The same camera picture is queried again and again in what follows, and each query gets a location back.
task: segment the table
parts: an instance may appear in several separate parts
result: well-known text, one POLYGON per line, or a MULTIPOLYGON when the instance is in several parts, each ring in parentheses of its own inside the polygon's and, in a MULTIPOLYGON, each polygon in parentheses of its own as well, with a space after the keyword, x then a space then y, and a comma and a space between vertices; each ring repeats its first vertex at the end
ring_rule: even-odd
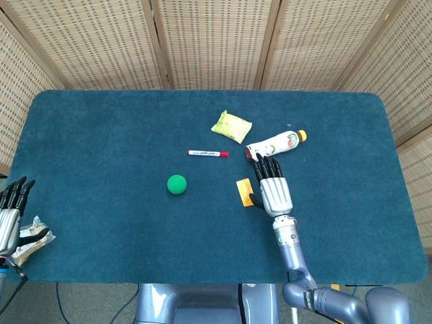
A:
POLYGON ((30 108, 10 181, 36 179, 35 215, 57 238, 25 264, 35 281, 284 282, 272 219, 242 206, 259 187, 244 147, 286 130, 276 156, 310 272, 320 283, 418 281, 426 260, 379 97, 301 91, 48 90, 30 108), (242 145, 210 131, 227 109, 242 145), (229 158, 187 150, 229 151, 229 158), (171 174, 188 180, 167 191, 171 174))

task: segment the green ball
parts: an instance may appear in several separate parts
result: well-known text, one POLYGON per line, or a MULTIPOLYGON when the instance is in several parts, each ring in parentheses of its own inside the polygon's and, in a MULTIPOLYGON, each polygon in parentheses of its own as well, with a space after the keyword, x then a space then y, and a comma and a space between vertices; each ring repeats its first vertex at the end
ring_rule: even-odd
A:
POLYGON ((180 174, 174 174, 169 177, 167 187, 172 194, 182 194, 186 190, 186 179, 180 174))

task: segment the white marker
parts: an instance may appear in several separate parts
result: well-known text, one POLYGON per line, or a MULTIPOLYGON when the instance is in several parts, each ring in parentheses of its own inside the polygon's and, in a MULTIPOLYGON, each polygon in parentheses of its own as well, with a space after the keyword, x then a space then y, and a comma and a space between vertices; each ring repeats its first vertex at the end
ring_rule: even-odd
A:
POLYGON ((205 157, 229 157, 228 152, 188 151, 188 155, 202 155, 205 157))

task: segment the woven panel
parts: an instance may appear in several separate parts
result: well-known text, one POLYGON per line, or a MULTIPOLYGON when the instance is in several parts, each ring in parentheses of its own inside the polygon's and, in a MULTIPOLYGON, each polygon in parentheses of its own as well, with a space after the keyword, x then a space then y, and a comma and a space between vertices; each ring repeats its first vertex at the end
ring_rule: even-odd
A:
POLYGON ((72 88, 162 88, 140 0, 8 2, 72 88))
POLYGON ((9 169, 33 98, 54 84, 0 22, 0 164, 9 169))
POLYGON ((408 1, 343 90, 377 93, 397 142, 432 117, 431 62, 432 2, 408 1))
POLYGON ((399 159, 423 246, 432 248, 432 134, 401 152, 399 159))
POLYGON ((293 0, 261 88, 330 90, 388 0, 293 0))
POLYGON ((176 88, 253 87, 271 0, 158 0, 156 5, 176 88))

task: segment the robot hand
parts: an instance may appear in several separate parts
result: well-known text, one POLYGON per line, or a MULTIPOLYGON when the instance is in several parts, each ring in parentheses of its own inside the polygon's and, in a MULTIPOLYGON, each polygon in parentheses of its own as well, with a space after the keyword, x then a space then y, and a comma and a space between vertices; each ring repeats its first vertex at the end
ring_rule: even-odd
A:
POLYGON ((32 180, 23 185, 25 181, 26 177, 22 177, 0 193, 0 257, 9 258, 17 247, 36 242, 49 232, 49 228, 45 228, 37 235, 20 237, 27 196, 35 183, 32 180))
POLYGON ((262 157, 256 154, 258 163, 253 159, 252 163, 256 178, 259 181, 261 202, 254 194, 249 197, 254 206, 264 209, 272 217, 287 215, 292 209, 290 189, 286 179, 282 176, 281 167, 275 158, 262 157))

